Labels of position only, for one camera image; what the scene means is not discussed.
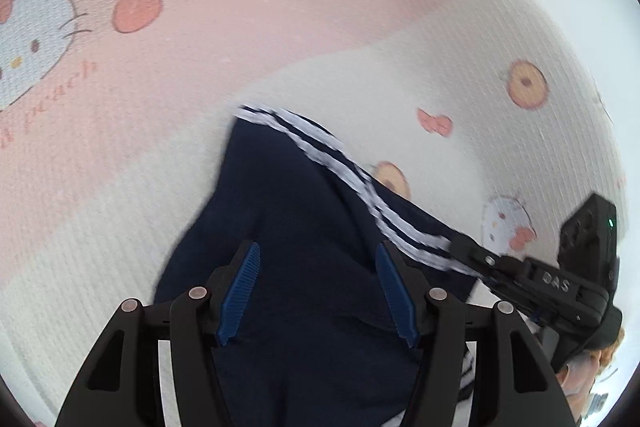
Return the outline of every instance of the cartoon cat whisker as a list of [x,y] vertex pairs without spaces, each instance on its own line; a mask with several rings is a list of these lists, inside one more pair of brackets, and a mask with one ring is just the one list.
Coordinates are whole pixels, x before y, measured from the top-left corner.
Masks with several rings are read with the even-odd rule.
[[71,17],[71,19],[69,19],[67,22],[63,23],[60,25],[60,27],[58,28],[59,30],[61,30],[62,28],[64,28],[67,24],[69,24],[71,21],[75,21],[78,17],[83,17],[85,15],[89,15],[87,12],[85,13],[79,13],[78,15],[74,15],[73,17]]
[[91,33],[93,30],[76,30],[74,32],[68,33],[66,34],[64,37],[62,37],[63,39],[66,39],[67,37],[70,37],[71,35],[75,35],[76,33]]

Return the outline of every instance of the black device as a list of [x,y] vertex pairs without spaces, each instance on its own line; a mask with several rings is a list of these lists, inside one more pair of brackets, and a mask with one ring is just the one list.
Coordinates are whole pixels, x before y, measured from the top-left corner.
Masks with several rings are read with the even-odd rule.
[[[470,427],[574,425],[555,372],[583,349],[609,346],[620,330],[622,314],[612,305],[618,277],[615,219],[615,207],[593,194],[562,226],[559,267],[498,257],[458,234],[450,255],[504,299],[493,308],[465,304],[433,288],[384,241],[376,251],[376,270],[389,309],[399,336],[423,352],[401,427],[450,427],[466,341],[477,342]],[[228,296],[240,286],[241,298],[248,299],[252,284],[238,280],[256,250],[255,243],[242,243],[204,287],[173,302],[144,307],[137,299],[124,301],[80,368],[56,427],[164,426],[158,340],[171,341],[182,427],[233,427],[210,349],[223,349],[237,330],[242,309]],[[554,332],[554,349],[545,352],[516,309]]]

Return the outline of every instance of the cartoon cat ear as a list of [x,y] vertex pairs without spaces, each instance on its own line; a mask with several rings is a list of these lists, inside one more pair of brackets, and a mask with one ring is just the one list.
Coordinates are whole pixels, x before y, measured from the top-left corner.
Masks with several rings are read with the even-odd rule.
[[0,0],[0,24],[4,24],[11,16],[14,0]]

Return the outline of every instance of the silver pin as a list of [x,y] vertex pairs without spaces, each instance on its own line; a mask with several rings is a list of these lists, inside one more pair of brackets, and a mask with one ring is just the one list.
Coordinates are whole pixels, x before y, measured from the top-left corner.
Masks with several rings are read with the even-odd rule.
[[442,288],[431,288],[429,290],[429,296],[436,301],[444,301],[447,298],[447,292]]
[[189,296],[192,299],[202,299],[207,296],[207,289],[203,286],[196,286],[189,290]]
[[121,304],[121,309],[124,312],[132,312],[138,307],[138,301],[135,299],[127,299]]
[[509,315],[513,313],[513,304],[507,301],[500,301],[498,302],[498,309],[505,315]]

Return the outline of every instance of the cartoon cat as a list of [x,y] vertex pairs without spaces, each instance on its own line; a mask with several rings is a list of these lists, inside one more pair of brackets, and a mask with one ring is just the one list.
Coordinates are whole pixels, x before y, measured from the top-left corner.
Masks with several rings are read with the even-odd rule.
[[71,0],[0,0],[0,110],[37,84],[65,54],[78,29]]
[[496,255],[521,257],[536,238],[529,214],[515,198],[498,196],[482,212],[482,246]]

